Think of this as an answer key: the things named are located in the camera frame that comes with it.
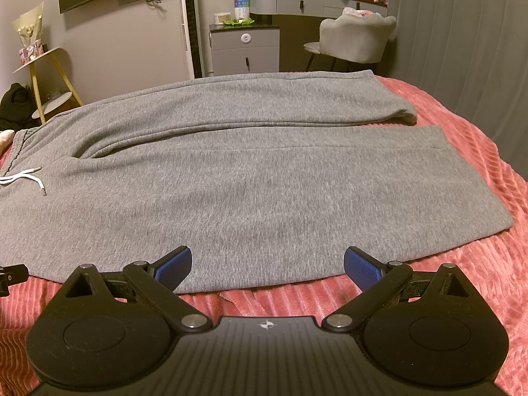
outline white drawstring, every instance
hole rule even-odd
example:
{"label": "white drawstring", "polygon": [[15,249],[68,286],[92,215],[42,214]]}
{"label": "white drawstring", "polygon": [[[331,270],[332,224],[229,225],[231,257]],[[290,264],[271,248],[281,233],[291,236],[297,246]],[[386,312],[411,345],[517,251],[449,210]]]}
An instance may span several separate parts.
{"label": "white drawstring", "polygon": [[37,182],[40,186],[40,189],[42,190],[42,193],[44,194],[44,196],[46,196],[46,189],[44,188],[44,183],[42,182],[42,180],[40,180],[40,178],[38,177],[30,176],[29,174],[29,173],[34,173],[40,169],[42,169],[42,167],[30,168],[30,169],[21,171],[20,173],[13,174],[12,176],[0,177],[0,185],[9,185],[9,183],[14,182],[18,178],[28,178],[29,180],[33,180],[34,182]]}

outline black backpack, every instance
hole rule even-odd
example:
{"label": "black backpack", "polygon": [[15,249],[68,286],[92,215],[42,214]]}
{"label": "black backpack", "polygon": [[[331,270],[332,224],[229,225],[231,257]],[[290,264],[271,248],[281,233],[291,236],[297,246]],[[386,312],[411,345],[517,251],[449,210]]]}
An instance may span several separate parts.
{"label": "black backpack", "polygon": [[31,92],[19,83],[13,83],[0,102],[0,131],[33,128],[39,121],[31,115],[36,110]]}

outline bed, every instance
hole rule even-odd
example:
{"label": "bed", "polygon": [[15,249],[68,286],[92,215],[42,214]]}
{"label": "bed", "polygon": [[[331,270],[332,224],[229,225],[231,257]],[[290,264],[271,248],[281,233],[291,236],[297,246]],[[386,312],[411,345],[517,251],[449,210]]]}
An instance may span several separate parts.
{"label": "bed", "polygon": [[[458,264],[504,324],[510,350],[496,383],[511,395],[528,395],[528,284],[524,256],[528,253],[528,183],[498,156],[493,141],[479,129],[444,108],[427,93],[405,82],[379,78],[409,100],[418,112],[418,126],[438,124],[449,142],[480,173],[511,213],[511,229],[465,246],[410,262],[415,270],[435,270],[445,262]],[[38,384],[24,350],[31,325],[60,284],[30,277],[0,299],[0,394],[22,396]],[[320,320],[348,302],[359,289],[347,276],[285,284],[279,287],[228,290],[181,297],[214,321],[222,315],[297,316]]]}

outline vanity drawer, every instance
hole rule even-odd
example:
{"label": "vanity drawer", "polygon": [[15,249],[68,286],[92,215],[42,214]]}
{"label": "vanity drawer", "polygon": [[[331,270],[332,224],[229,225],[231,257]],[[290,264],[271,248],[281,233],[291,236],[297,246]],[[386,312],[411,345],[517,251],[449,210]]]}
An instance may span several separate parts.
{"label": "vanity drawer", "polygon": [[360,2],[360,10],[370,10],[371,12],[379,13],[383,17],[387,16],[387,7],[378,6],[366,1]]}
{"label": "vanity drawer", "polygon": [[279,46],[213,50],[215,76],[279,71]]}
{"label": "vanity drawer", "polygon": [[324,0],[277,0],[278,15],[323,16]]}
{"label": "vanity drawer", "polygon": [[249,0],[249,12],[256,15],[275,15],[277,0]]}
{"label": "vanity drawer", "polygon": [[[347,6],[347,7],[352,7],[353,9],[356,8],[356,5],[354,4],[353,6]],[[337,19],[339,18],[339,16],[341,16],[343,14],[343,8],[339,8],[339,7],[327,7],[327,6],[324,6],[323,8],[323,17],[324,18],[331,18],[331,19]]]}
{"label": "vanity drawer", "polygon": [[[279,29],[241,29],[240,31],[219,31],[211,34],[211,49],[225,50],[259,46],[279,46]],[[243,43],[242,35],[249,34],[251,41]]]}
{"label": "vanity drawer", "polygon": [[324,0],[325,7],[335,7],[341,9],[341,11],[343,11],[345,7],[356,8],[357,4],[358,2],[355,0]]}

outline nightstand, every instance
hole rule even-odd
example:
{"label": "nightstand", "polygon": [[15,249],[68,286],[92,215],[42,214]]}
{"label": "nightstand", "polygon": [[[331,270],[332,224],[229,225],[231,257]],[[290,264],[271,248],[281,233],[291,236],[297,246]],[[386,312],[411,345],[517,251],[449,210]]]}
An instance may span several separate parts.
{"label": "nightstand", "polygon": [[276,25],[210,25],[214,75],[278,73],[279,39]]}
{"label": "nightstand", "polygon": [[[60,107],[61,105],[65,104],[71,97],[73,97],[73,99],[75,99],[75,101],[77,101],[78,105],[83,105],[83,103],[81,102],[81,99],[77,95],[77,92],[73,88],[73,85],[71,84],[70,80],[66,76],[66,73],[64,72],[64,70],[60,66],[59,61],[57,60],[57,58],[54,55],[54,52],[57,49],[60,49],[60,47],[54,47],[53,49],[47,51],[46,53],[38,56],[34,60],[31,60],[27,64],[24,64],[23,66],[17,68],[13,72],[13,74],[15,74],[17,71],[22,70],[26,66],[29,66],[31,82],[33,84],[33,93],[35,94],[35,101],[36,101],[36,105],[37,105],[36,113],[38,113],[38,115],[40,117],[41,124],[43,124],[43,125],[44,125],[44,123],[46,123],[45,114],[48,114],[48,113],[54,111],[55,109],[57,109],[58,107]],[[45,56],[48,56],[49,58],[51,58],[51,61],[53,62],[54,66],[55,66],[55,69],[59,72],[59,75],[62,77],[62,80],[64,81],[65,85],[70,90],[70,92],[62,94],[58,98],[56,98],[54,100],[50,100],[47,103],[42,104],[42,101],[41,101],[41,98],[40,98],[40,92],[39,92],[39,84],[38,84],[38,82],[36,80],[35,62],[37,60],[39,60],[40,58],[43,58]]]}

